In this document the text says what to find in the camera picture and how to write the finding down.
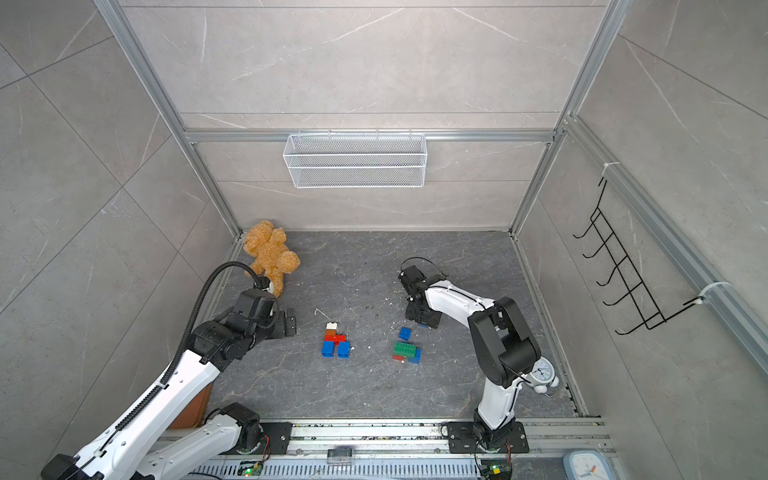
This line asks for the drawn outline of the green lego brick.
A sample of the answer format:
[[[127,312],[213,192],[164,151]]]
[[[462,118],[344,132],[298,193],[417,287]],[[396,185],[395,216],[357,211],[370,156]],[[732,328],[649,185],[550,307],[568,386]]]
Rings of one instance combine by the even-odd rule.
[[[410,343],[396,342],[393,347],[393,355],[407,359],[415,358],[418,348]]]

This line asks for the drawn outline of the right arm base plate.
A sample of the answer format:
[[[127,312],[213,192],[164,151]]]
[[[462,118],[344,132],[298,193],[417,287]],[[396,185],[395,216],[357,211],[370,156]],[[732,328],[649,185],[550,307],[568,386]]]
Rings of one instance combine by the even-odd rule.
[[[517,421],[496,430],[488,430],[482,422],[446,422],[441,425],[441,434],[447,439],[452,454],[526,454],[530,451],[524,426]]]

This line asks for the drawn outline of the blue lego brick bottom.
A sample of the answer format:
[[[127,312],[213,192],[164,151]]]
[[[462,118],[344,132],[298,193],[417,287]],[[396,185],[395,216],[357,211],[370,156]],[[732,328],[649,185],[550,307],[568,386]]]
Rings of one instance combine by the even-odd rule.
[[[347,359],[350,357],[351,344],[348,341],[343,341],[338,344],[337,356],[339,358]]]

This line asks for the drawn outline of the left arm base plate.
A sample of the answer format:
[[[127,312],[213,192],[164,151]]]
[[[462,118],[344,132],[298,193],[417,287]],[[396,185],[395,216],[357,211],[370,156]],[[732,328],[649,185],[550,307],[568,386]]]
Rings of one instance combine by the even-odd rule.
[[[291,422],[267,422],[247,426],[241,432],[244,443],[235,450],[240,455],[284,455],[291,440]]]

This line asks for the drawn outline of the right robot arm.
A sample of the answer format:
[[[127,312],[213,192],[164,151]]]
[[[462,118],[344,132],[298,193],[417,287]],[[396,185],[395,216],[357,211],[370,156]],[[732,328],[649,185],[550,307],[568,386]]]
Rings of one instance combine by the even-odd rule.
[[[529,451],[527,434],[516,420],[523,387],[545,394],[559,384],[553,364],[541,348],[514,300],[480,297],[458,288],[438,273],[427,277],[415,265],[399,271],[408,296],[405,317],[435,328],[450,317],[468,328],[479,367],[483,394],[470,422],[447,422],[444,435],[454,453]]]

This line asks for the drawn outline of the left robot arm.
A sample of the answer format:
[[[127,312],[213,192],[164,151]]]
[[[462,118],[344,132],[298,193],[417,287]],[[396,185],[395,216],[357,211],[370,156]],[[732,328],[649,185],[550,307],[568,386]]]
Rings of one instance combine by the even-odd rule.
[[[197,321],[203,300],[229,268],[252,280],[234,306],[204,323]],[[102,434],[74,455],[58,454],[43,467],[43,479],[181,479],[200,464],[233,450],[250,454],[268,449],[260,417],[240,403],[215,411],[200,427],[164,448],[154,447],[187,405],[234,361],[256,345],[295,333],[295,318],[280,309],[277,286],[239,261],[216,267],[193,306],[179,346],[151,386]]]

